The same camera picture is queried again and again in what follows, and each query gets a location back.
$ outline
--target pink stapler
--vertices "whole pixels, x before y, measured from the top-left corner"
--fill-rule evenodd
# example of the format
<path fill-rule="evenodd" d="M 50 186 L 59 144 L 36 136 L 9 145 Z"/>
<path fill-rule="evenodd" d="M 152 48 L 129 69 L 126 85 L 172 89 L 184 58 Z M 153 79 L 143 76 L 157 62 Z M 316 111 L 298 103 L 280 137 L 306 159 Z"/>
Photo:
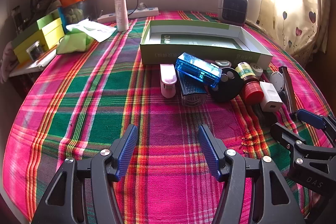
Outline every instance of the pink stapler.
<path fill-rule="evenodd" d="M 166 98 L 174 97 L 177 77 L 173 64 L 160 64 L 160 82 L 162 95 Z"/>

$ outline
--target green cardboard box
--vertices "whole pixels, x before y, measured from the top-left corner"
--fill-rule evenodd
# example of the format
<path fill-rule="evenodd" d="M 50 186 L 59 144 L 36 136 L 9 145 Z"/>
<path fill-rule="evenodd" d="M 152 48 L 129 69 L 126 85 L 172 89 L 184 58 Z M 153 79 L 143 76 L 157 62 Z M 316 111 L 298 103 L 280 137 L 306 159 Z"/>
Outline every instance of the green cardboard box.
<path fill-rule="evenodd" d="M 12 41 L 12 47 L 16 48 L 19 46 L 23 41 L 25 41 L 28 37 L 36 33 L 38 30 L 41 30 L 44 26 L 48 25 L 54 20 L 53 15 L 48 14 L 36 22 L 34 22 L 32 25 L 30 25 L 27 29 L 25 29 L 22 33 L 20 33 L 13 41 Z"/>
<path fill-rule="evenodd" d="M 175 64 L 183 53 L 200 59 L 256 63 L 267 69 L 272 54 L 242 27 L 206 21 L 153 20 L 140 43 L 144 65 Z"/>

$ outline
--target blue transparent case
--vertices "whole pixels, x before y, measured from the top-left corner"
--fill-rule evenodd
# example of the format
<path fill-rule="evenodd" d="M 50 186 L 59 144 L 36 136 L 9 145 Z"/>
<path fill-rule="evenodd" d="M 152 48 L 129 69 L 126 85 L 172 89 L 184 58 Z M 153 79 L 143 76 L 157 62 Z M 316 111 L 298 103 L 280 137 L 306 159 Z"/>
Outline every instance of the blue transparent case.
<path fill-rule="evenodd" d="M 182 53 L 178 57 L 175 69 L 213 88 L 218 84 L 222 74 L 221 69 L 187 53 Z"/>

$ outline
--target white lotion tube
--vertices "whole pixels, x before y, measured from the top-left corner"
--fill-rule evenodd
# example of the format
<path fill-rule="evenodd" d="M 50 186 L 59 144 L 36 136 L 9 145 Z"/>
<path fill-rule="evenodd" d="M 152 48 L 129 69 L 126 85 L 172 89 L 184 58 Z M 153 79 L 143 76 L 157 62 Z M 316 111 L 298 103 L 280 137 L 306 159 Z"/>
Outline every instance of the white lotion tube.
<path fill-rule="evenodd" d="M 119 32 L 128 30 L 128 17 L 126 0 L 114 0 L 115 4 L 115 17 L 117 21 L 117 28 Z"/>

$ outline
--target black cable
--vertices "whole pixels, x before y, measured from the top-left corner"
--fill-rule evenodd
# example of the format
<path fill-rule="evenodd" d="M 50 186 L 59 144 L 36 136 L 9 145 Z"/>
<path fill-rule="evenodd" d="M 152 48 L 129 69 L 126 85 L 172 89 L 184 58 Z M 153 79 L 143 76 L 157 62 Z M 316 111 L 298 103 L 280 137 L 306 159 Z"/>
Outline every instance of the black cable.
<path fill-rule="evenodd" d="M 135 12 L 135 10 L 138 8 L 138 5 L 139 5 L 139 0 L 136 0 L 136 7 L 135 7 L 135 9 L 133 10 L 133 12 L 131 12 L 127 16 L 130 16 L 131 14 L 133 14 Z"/>

